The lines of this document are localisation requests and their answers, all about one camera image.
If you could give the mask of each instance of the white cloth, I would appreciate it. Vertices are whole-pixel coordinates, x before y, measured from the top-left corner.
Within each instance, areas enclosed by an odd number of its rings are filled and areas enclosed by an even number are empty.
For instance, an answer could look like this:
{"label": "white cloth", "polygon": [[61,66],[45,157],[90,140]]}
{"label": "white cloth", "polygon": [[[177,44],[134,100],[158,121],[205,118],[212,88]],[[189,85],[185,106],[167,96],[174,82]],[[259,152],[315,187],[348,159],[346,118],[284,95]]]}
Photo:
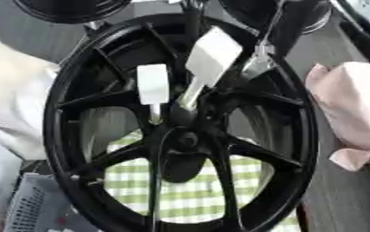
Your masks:
{"label": "white cloth", "polygon": [[331,72],[317,64],[307,88],[346,145],[330,159],[351,171],[361,169],[370,162],[370,64],[343,63]]}
{"label": "white cloth", "polygon": [[42,121],[59,67],[0,43],[0,144],[25,160],[44,160]]}

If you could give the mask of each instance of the wheel rim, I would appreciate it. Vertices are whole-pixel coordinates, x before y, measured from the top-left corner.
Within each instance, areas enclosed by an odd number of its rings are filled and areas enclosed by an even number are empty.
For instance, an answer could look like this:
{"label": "wheel rim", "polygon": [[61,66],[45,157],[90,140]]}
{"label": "wheel rim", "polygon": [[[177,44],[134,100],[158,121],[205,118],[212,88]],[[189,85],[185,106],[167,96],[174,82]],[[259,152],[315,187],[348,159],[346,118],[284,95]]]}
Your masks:
{"label": "wheel rim", "polygon": [[[253,35],[234,25],[209,19],[210,24],[218,25],[232,35],[245,48],[240,62],[247,59],[254,50]],[[54,175],[61,188],[74,205],[88,217],[96,226],[104,231],[268,231],[281,219],[286,217],[297,205],[307,189],[314,172],[317,155],[316,120],[311,101],[308,99],[305,88],[291,71],[289,66],[277,58],[278,67],[266,73],[270,76],[273,85],[280,93],[263,92],[260,82],[267,78],[258,77],[249,82],[244,88],[230,89],[228,86],[218,88],[213,93],[205,94],[200,101],[199,127],[183,128],[175,126],[170,121],[153,127],[148,123],[147,108],[140,106],[138,93],[131,90],[130,72],[136,65],[160,62],[159,55],[153,55],[149,61],[137,59],[136,62],[118,67],[119,55],[125,54],[133,47],[138,47],[144,41],[157,44],[163,61],[170,66],[170,77],[180,87],[186,86],[186,74],[183,71],[183,61],[186,57],[186,41],[183,41],[185,32],[183,17],[180,14],[153,15],[137,18],[115,25],[108,32],[91,40],[71,59],[57,78],[48,99],[44,118],[44,143],[48,159]],[[105,69],[110,69],[117,82],[116,88],[120,91],[102,92],[102,88],[94,88],[98,92],[89,96],[81,93],[82,85],[93,72],[85,67],[91,63],[103,63]],[[145,140],[109,154],[106,159],[96,159],[87,164],[80,150],[80,141],[77,139],[80,125],[77,123],[79,115],[87,109],[105,106],[122,106],[130,109],[137,116],[138,123],[144,133]],[[224,128],[224,120],[228,114],[241,105],[262,105],[274,113],[289,115],[294,138],[291,141],[291,154],[288,158],[278,155],[275,151],[264,149],[251,143],[229,136]],[[205,111],[210,106],[211,112]],[[225,217],[199,224],[172,224],[161,222],[157,218],[158,188],[161,171],[161,160],[170,149],[170,141],[174,141],[184,131],[192,131],[202,140],[201,147],[208,152],[199,152],[199,155],[209,157],[215,164],[222,182],[226,199]],[[276,173],[260,194],[242,209],[237,208],[234,186],[231,175],[227,170],[229,154],[234,152],[240,155],[251,156],[254,151],[256,159],[269,162],[276,168]],[[95,173],[102,172],[106,167],[123,160],[144,157],[151,162],[151,202],[150,214],[143,217],[123,204],[113,199],[101,186],[88,186],[88,181],[96,179]]]}

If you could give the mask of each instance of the center bore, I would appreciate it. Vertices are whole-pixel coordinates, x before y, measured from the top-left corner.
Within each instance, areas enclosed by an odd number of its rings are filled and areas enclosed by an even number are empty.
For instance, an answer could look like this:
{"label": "center bore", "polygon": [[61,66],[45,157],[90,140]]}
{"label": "center bore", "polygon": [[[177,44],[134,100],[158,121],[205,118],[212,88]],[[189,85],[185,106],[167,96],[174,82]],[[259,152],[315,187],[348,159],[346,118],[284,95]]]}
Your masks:
{"label": "center bore", "polygon": [[181,149],[191,150],[198,145],[198,136],[193,132],[185,132],[180,136],[179,145]]}

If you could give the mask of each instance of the metal rod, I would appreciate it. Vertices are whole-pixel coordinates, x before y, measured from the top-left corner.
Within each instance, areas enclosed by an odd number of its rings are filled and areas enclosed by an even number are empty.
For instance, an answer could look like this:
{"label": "metal rod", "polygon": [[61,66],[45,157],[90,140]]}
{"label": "metal rod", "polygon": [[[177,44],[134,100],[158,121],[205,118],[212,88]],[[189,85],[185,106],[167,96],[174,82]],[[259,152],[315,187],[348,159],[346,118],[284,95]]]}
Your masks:
{"label": "metal rod", "polygon": [[200,82],[196,77],[193,78],[187,91],[183,94],[180,99],[180,106],[188,111],[193,111],[196,109],[196,100],[203,91],[205,85]]}
{"label": "metal rod", "polygon": [[160,104],[150,105],[150,122],[154,125],[162,123]]}

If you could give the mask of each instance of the wire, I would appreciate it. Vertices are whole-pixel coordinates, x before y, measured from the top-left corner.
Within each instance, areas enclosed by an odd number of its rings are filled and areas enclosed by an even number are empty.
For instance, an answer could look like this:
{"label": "wire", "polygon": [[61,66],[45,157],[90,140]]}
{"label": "wire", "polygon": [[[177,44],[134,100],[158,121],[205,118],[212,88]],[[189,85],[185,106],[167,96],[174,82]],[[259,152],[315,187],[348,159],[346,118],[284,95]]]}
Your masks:
{"label": "wire", "polygon": [[60,66],[64,66],[66,62],[78,51],[78,49],[81,47],[81,45],[86,41],[88,36],[85,34],[81,40],[78,41],[78,43],[75,45],[75,47],[58,63]]}

